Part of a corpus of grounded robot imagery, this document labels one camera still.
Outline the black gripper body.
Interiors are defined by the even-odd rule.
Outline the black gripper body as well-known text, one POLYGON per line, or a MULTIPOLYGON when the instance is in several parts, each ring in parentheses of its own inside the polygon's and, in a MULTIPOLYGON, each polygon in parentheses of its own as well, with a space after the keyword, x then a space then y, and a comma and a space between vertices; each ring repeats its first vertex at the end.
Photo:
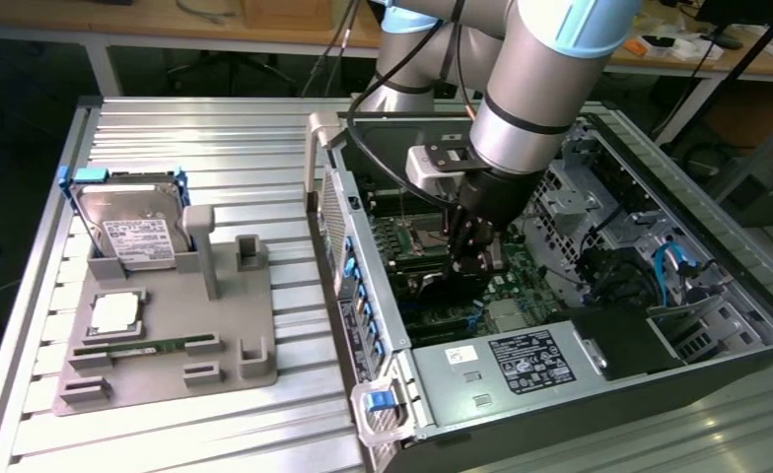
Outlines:
POLYGON ((544 170, 528 174, 509 174, 496 169, 469 171, 458 192, 468 219, 488 222, 502 232, 521 216, 545 173, 544 170))

